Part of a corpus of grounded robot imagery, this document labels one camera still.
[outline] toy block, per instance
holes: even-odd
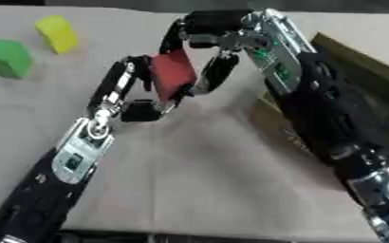
[[[58,54],[66,53],[78,44],[78,39],[71,25],[60,15],[51,15],[39,20],[35,28]]]
[[[162,102],[172,98],[183,85],[193,84],[196,80],[195,71],[184,49],[154,57],[152,67],[154,85]]]
[[[32,58],[20,42],[0,40],[0,76],[21,79],[31,64]]]

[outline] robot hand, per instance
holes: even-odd
[[[151,100],[127,101],[138,78],[151,90],[150,58],[128,57],[110,68],[87,107],[59,143],[32,167],[0,207],[1,243],[44,243],[80,199],[114,141],[111,120],[154,121],[169,110]]]
[[[332,167],[382,242],[389,242],[389,136],[370,105],[295,25],[274,9],[196,11],[175,21],[160,53],[219,47],[191,88],[220,86],[244,50],[310,151]]]

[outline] table surface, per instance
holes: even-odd
[[[70,21],[81,41],[75,50],[55,55],[46,47],[34,23],[49,14]],[[389,64],[389,15],[289,16],[308,38],[321,31]],[[25,79],[0,78],[0,203],[83,115],[107,69],[126,55],[156,53],[177,17],[125,9],[0,7],[0,38],[21,41],[35,58]],[[190,51],[197,69],[213,54]],[[248,121],[263,88],[242,55],[213,94],[185,100],[161,121],[120,125],[65,227],[376,241],[327,168]]]

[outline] green cube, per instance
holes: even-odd
[[[20,43],[0,40],[0,76],[21,79],[27,75],[32,58]]]

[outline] table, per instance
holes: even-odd
[[[81,40],[53,54],[35,32],[49,14]],[[125,9],[0,7],[0,38],[21,41],[36,64],[24,80],[0,78],[0,203],[31,165],[83,115],[107,69],[154,54],[179,15]],[[293,12],[316,31],[389,64],[389,15]],[[200,69],[213,50],[190,51]],[[169,117],[123,124],[67,228],[211,234],[309,241],[376,241],[359,207],[327,168],[261,134],[247,119],[262,78],[246,55],[208,96]]]

